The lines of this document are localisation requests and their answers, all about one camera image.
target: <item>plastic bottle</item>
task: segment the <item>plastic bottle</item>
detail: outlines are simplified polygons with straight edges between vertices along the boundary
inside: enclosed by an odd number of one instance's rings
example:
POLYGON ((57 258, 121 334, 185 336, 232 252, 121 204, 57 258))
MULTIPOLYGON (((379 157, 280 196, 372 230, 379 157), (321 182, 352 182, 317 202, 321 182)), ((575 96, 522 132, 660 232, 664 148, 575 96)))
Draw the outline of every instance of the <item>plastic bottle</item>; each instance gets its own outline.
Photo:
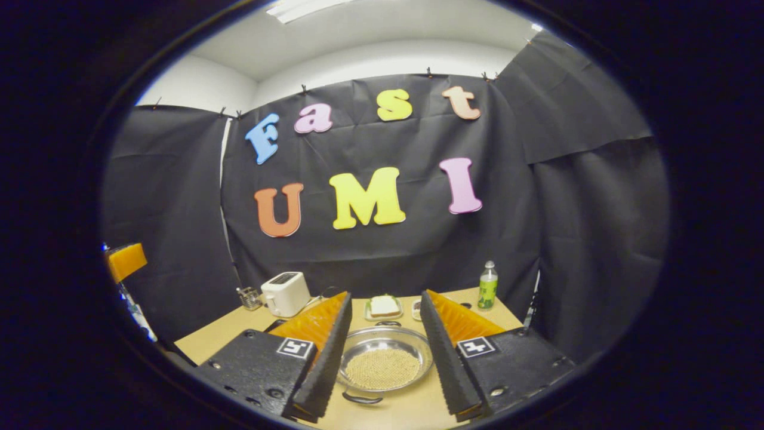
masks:
POLYGON ((494 306, 498 285, 499 274, 494 270, 494 262, 487 261, 485 270, 480 275, 480 298, 477 300, 480 309, 491 309, 494 306))

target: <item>orange soft pad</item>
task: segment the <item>orange soft pad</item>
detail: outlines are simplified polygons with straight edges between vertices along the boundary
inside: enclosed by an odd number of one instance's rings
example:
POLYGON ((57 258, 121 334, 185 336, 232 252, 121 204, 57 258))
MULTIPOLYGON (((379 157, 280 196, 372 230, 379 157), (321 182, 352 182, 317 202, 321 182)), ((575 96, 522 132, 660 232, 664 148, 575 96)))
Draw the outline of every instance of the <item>orange soft pad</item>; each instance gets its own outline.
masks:
POLYGON ((309 340, 316 344, 318 352, 321 353, 324 345, 326 345, 326 341, 329 339, 329 332, 334 327, 335 320, 342 307, 342 301, 345 300, 346 295, 348 295, 348 292, 341 292, 320 305, 310 308, 288 320, 269 333, 281 337, 309 340))
POLYGON ((145 265, 146 255, 140 243, 126 246, 108 256, 108 269, 117 283, 145 265))
POLYGON ((476 314, 459 303, 434 291, 427 290, 445 327, 448 338, 456 347, 460 340, 503 333, 506 330, 476 314))

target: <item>black fabric backdrop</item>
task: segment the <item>black fabric backdrop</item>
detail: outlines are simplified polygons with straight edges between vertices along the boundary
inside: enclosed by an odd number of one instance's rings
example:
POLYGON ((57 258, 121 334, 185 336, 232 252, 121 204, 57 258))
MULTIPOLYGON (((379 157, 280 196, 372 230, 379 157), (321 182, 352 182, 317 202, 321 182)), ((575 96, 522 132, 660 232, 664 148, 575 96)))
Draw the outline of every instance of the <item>black fabric backdrop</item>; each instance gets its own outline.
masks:
POLYGON ((105 172, 104 240, 143 244, 148 263, 125 287, 170 348, 241 304, 220 216, 225 122, 197 109, 137 107, 105 172))
POLYGON ((418 295, 474 287, 485 262, 496 262, 498 296, 522 318, 536 281, 539 255, 538 202, 516 123, 492 83, 457 76, 391 76, 311 89, 262 106, 234 121, 223 161, 222 202, 231 253, 242 283, 260 287, 280 272, 305 272, 316 295, 335 285, 356 298, 383 293, 418 295), (456 116, 441 92, 462 86, 482 111, 474 121, 456 116), (377 94, 402 88, 413 114, 383 122, 377 94), (298 135, 299 111, 313 103, 332 107, 327 132, 298 135), (262 165, 244 140, 268 114, 280 116, 279 149, 262 165), (470 176, 483 207, 475 213, 448 211, 452 196, 439 162, 472 160, 470 176), (352 173, 363 187, 378 168, 400 170, 397 190, 402 223, 335 230, 335 189, 329 178, 352 173), (281 188, 304 184, 302 223, 285 238, 266 236, 257 222, 254 193, 276 188, 276 220, 287 218, 281 188))
POLYGON ((496 85, 521 125, 541 207, 532 325, 582 361, 626 330, 656 285, 669 232, 659 148, 618 84, 546 31, 496 85))

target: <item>metal bowl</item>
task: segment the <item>metal bowl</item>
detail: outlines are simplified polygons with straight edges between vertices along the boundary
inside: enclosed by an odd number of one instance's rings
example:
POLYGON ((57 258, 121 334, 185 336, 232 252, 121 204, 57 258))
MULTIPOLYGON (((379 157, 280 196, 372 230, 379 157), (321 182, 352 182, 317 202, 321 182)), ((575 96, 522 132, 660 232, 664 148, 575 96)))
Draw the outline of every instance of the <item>metal bowl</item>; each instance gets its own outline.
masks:
POLYGON ((402 327, 369 327, 352 331, 345 341, 345 349, 342 353, 342 362, 339 367, 338 381, 349 388, 364 391, 366 393, 383 393, 401 389, 422 379, 432 367, 432 352, 429 349, 427 338, 421 334, 402 327), (389 348, 404 350, 419 360, 419 372, 413 380, 401 386, 389 389, 367 389, 353 384, 348 378, 345 369, 353 357, 370 350, 389 348))

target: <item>white toaster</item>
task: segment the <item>white toaster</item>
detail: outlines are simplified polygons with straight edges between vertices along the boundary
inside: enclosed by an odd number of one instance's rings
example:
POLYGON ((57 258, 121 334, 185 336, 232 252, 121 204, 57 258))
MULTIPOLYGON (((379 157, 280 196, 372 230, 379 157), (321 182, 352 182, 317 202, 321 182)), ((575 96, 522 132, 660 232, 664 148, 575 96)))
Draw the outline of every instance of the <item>white toaster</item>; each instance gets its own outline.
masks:
POLYGON ((302 272, 284 272, 261 286, 265 304, 277 317, 297 315, 310 300, 302 272))

